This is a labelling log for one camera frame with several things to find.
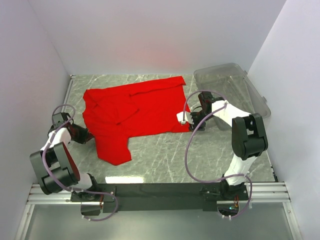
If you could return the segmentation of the red t shirt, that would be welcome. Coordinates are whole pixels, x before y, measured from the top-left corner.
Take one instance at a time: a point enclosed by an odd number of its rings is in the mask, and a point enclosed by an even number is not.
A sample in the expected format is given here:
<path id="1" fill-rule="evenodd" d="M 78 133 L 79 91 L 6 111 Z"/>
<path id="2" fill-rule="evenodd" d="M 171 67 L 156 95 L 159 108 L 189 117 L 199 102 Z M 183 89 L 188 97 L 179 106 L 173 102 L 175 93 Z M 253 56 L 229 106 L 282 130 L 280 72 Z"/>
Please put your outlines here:
<path id="1" fill-rule="evenodd" d="M 97 157 L 114 166 L 131 161 L 129 139 L 163 133 L 186 133 L 177 114 L 189 110 L 182 76 L 104 89 L 87 89 L 84 123 L 95 139 Z"/>

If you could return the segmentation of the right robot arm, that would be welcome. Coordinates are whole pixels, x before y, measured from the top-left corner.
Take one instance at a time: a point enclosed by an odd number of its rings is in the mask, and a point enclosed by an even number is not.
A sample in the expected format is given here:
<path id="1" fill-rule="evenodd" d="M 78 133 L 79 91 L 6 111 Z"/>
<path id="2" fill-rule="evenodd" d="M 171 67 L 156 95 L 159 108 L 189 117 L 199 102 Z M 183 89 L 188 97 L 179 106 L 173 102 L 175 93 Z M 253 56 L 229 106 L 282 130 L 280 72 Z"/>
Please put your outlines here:
<path id="1" fill-rule="evenodd" d="M 268 139 L 263 118 L 258 113 L 249 113 L 233 106 L 222 94 L 213 96 L 213 91 L 196 91 L 201 110 L 188 112 L 184 107 L 178 113 L 181 124 L 188 123 L 193 133 L 203 130 L 206 121 L 218 118 L 231 127 L 233 157 L 229 168 L 218 181 L 219 190 L 213 195 L 224 200 L 234 199 L 246 187 L 249 169 L 253 162 L 268 149 Z"/>

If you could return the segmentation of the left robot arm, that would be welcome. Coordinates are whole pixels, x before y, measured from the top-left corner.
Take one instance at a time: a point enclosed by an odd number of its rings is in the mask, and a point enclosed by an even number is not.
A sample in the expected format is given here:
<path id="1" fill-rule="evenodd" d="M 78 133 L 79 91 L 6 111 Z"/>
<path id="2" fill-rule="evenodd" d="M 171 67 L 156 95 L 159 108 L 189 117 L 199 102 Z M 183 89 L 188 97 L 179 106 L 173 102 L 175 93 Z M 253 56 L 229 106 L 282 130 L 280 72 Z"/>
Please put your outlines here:
<path id="1" fill-rule="evenodd" d="M 56 113 L 52 119 L 46 144 L 29 156 L 41 190 L 50 195 L 69 189 L 80 200 L 96 201 L 100 195 L 96 179 L 79 172 L 67 148 L 71 141 L 86 144 L 94 136 L 87 128 L 75 124 L 67 112 Z"/>

